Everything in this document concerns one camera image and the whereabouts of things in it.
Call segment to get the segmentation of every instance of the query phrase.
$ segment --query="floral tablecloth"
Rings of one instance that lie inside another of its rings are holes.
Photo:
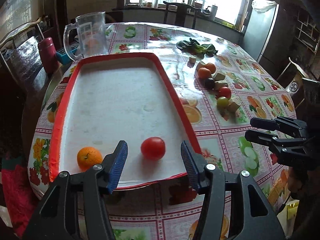
[[[162,24],[117,23],[107,27],[108,54],[153,52],[159,57],[209,163],[231,173],[250,167],[251,175],[266,196],[274,185],[279,184],[279,190],[272,192],[273,198],[276,194],[272,204],[277,209],[287,195],[286,167],[274,162],[267,147],[247,142],[244,133],[251,127],[252,117],[271,119],[281,115],[295,118],[293,102],[286,91],[241,47],[217,36]],[[189,38],[200,44],[212,43],[218,50],[216,56],[205,57],[203,61],[214,63],[226,76],[232,98],[237,97],[241,102],[236,114],[217,110],[216,94],[206,90],[197,78],[196,65],[200,59],[191,65],[188,63],[190,54],[176,47],[178,41]],[[55,114],[75,66],[76,63],[71,65],[56,87],[36,127],[28,172],[31,186],[39,198],[49,183],[48,150]],[[285,137],[280,132],[273,133]],[[188,179],[182,177],[140,189],[115,191],[106,197],[106,203],[117,240],[187,240],[192,239],[203,199],[203,195],[197,195],[191,189]],[[221,239],[228,234],[230,200],[230,193],[226,192]],[[85,238],[81,217],[80,228]]]

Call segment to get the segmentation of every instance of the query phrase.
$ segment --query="red fabric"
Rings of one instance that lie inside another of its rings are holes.
[[[39,200],[31,189],[26,167],[16,165],[15,170],[2,169],[1,174],[11,223],[15,233],[21,238]]]

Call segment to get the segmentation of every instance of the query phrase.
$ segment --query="red tomato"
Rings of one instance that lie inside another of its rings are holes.
[[[231,98],[231,90],[228,87],[222,87],[218,90],[219,97]]]
[[[141,152],[146,159],[158,161],[165,153],[165,143],[160,137],[150,137],[141,144]]]

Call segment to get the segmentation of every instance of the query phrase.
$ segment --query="plastic bag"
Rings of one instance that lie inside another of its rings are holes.
[[[276,5],[275,1],[268,0],[253,0],[252,2],[252,8],[258,13],[265,13]]]

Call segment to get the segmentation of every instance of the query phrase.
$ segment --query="red bottle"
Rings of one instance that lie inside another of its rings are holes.
[[[59,68],[59,62],[56,58],[56,48],[52,38],[46,38],[38,43],[38,49],[42,65],[47,74],[54,73]]]

